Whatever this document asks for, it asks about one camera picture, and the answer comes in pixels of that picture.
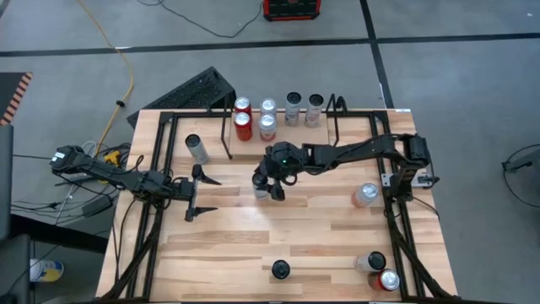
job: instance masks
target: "wooden table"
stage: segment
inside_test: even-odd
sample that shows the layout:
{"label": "wooden table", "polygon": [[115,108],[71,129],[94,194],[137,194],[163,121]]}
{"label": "wooden table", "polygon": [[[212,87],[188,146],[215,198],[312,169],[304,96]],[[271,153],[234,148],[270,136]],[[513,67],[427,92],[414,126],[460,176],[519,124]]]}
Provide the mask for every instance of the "wooden table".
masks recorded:
{"label": "wooden table", "polygon": [[[393,133],[415,133],[410,111],[388,110],[388,116]],[[149,168],[158,117],[159,110],[140,112],[129,167],[144,155],[139,168]],[[225,139],[229,142],[229,119],[227,126]],[[329,140],[333,143],[333,118],[328,118],[327,126]],[[165,211],[151,301],[400,299],[398,291],[373,291],[367,284],[366,274],[356,272],[353,266],[356,256],[377,250],[386,255],[388,267],[394,268],[382,198],[367,209],[355,208],[350,203],[351,193],[360,184],[380,184],[375,160],[345,164],[321,176],[301,174],[295,186],[285,187],[285,202],[261,202],[255,200],[251,187],[251,175],[260,158],[229,160],[219,140],[220,130],[220,119],[180,119],[172,163],[175,176],[188,176],[191,172],[193,158],[184,139],[196,133],[211,158],[203,166],[204,171],[223,186],[199,184],[197,206],[219,207],[219,210],[202,214],[192,223],[183,220],[185,202],[173,202]],[[371,137],[369,122],[361,117],[339,118],[339,130],[340,145]],[[162,162],[168,134],[165,129]],[[430,190],[415,188],[414,195],[433,204]],[[128,192],[119,197],[116,233],[131,201],[132,195]],[[141,208],[142,204],[136,203],[127,216],[121,245],[121,271],[132,259]],[[414,201],[408,203],[408,210],[418,257],[444,289],[456,294],[437,217]],[[107,292],[114,282],[112,240],[111,236],[97,296]],[[273,262],[279,259],[286,260],[292,269],[289,278],[283,281],[274,279],[270,271]],[[412,271],[404,256],[403,262],[409,292],[414,294]],[[135,295],[141,294],[146,261],[140,269]]]}

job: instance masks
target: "concrete floor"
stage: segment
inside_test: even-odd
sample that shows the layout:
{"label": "concrete floor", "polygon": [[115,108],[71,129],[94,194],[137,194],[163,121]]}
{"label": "concrete floor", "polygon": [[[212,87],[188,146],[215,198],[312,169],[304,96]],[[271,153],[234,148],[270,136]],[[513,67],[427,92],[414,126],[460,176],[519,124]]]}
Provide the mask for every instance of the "concrete floor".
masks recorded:
{"label": "concrete floor", "polygon": [[[231,41],[135,0],[86,3],[117,46]],[[166,3],[227,34],[258,10],[256,0]],[[533,0],[368,3],[378,37],[540,32],[540,4]],[[316,20],[268,23],[260,17],[232,41],[367,37],[359,1],[323,0]],[[71,0],[11,0],[0,18],[0,52],[99,47],[105,47],[99,32]],[[510,196],[500,162],[520,147],[540,142],[534,132],[540,111],[540,41],[385,44],[380,49],[395,107],[413,110],[418,132],[429,140],[436,174],[441,176],[435,202],[459,294],[471,300],[536,302],[540,213]],[[135,90],[107,144],[131,141],[132,129],[125,117],[209,66],[215,66],[238,95],[254,99],[272,96],[282,103],[292,90],[303,95],[334,92],[351,107],[385,106],[368,44],[130,53],[127,57],[134,69]],[[0,72],[25,71],[33,72],[34,78],[13,122],[14,149],[19,154],[49,156],[63,144],[99,140],[114,102],[128,85],[126,67],[116,54],[0,57]],[[57,179],[49,170],[46,161],[16,159],[13,199],[63,198],[67,189],[52,187]],[[540,195],[532,184],[535,177],[529,170],[510,176],[510,183],[533,203]],[[79,198],[85,198],[82,191]],[[73,225],[102,231],[110,227],[111,215]],[[45,250],[46,245],[38,246],[36,255]],[[68,249],[51,256],[76,271],[68,271],[69,277],[54,285],[39,286],[36,301],[60,295],[90,297],[103,257]]]}

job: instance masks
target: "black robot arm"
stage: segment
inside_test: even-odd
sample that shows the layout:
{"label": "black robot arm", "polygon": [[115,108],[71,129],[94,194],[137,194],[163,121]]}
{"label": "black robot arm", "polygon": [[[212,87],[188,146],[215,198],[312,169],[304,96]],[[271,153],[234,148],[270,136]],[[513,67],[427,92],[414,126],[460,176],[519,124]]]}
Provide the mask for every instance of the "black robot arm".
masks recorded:
{"label": "black robot arm", "polygon": [[[403,154],[396,150],[396,141],[402,142]],[[329,144],[302,144],[302,148],[297,148],[291,143],[280,142],[266,147],[266,154],[256,172],[274,180],[274,184],[268,186],[273,199],[285,200],[281,182],[292,186],[301,172],[319,175],[344,163],[378,157],[393,160],[399,165],[399,172],[390,180],[392,196],[396,199],[411,200],[411,181],[417,170],[429,164],[426,140],[418,135],[386,134],[340,147]]]}
{"label": "black robot arm", "polygon": [[116,166],[98,161],[84,153],[78,146],[64,146],[57,149],[51,160],[52,173],[61,174],[86,173],[99,180],[107,181],[112,186],[129,190],[133,197],[139,200],[174,199],[189,202],[186,211],[186,221],[193,221],[199,214],[216,208],[195,207],[197,182],[220,185],[219,182],[204,175],[200,165],[194,165],[192,170],[193,182],[186,177],[170,177],[157,171],[124,170]]}

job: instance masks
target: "warning stripe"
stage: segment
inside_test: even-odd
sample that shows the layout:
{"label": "warning stripe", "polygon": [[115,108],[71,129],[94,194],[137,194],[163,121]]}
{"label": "warning stripe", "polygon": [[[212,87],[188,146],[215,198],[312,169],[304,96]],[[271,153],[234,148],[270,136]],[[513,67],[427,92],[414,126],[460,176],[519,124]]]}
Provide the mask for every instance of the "warning stripe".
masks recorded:
{"label": "warning stripe", "polygon": [[6,112],[3,113],[2,120],[0,121],[0,124],[5,125],[11,123],[11,121],[14,119],[15,112],[20,106],[20,102],[23,99],[24,92],[26,89],[28,89],[28,85],[30,84],[30,81],[32,80],[32,72],[25,73],[21,80],[19,81],[19,85],[17,86],[17,89],[15,89],[15,93],[13,93],[13,98],[9,102],[8,108],[6,109]]}

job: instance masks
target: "yellow cable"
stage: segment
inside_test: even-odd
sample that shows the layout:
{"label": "yellow cable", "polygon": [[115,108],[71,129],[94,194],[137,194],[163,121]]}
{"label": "yellow cable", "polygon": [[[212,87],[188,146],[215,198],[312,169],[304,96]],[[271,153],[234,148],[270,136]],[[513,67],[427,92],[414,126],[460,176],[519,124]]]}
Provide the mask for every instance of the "yellow cable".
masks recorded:
{"label": "yellow cable", "polygon": [[[121,58],[124,60],[124,62],[127,65],[127,71],[129,72],[129,88],[127,89],[127,92],[124,95],[124,97],[121,98],[121,101],[126,101],[126,99],[129,97],[129,95],[133,91],[133,70],[132,70],[132,65],[127,60],[126,56],[122,52],[120,52],[115,46],[113,46],[111,44],[111,42],[107,38],[107,35],[105,34],[103,29],[101,28],[101,25],[95,20],[94,16],[89,11],[89,9],[86,8],[86,6],[84,6],[83,2],[81,0],[77,0],[77,2],[84,9],[86,14],[92,19],[92,21],[94,21],[95,26],[97,26],[98,30],[100,30],[100,33],[103,36],[103,39],[105,39],[105,42],[107,42],[107,45],[111,49],[115,50],[121,56]],[[120,106],[116,105],[115,111],[112,113],[111,119],[109,120],[109,123],[107,123],[107,127],[105,128],[105,131],[103,132],[103,135],[101,135],[101,139],[100,139],[100,141],[98,143],[97,148],[95,149],[95,154],[96,155],[100,152],[100,147],[103,144],[103,141],[105,140],[105,137],[107,136],[109,130],[111,130],[112,122],[115,120],[116,114],[118,113],[119,109],[120,109]]]}

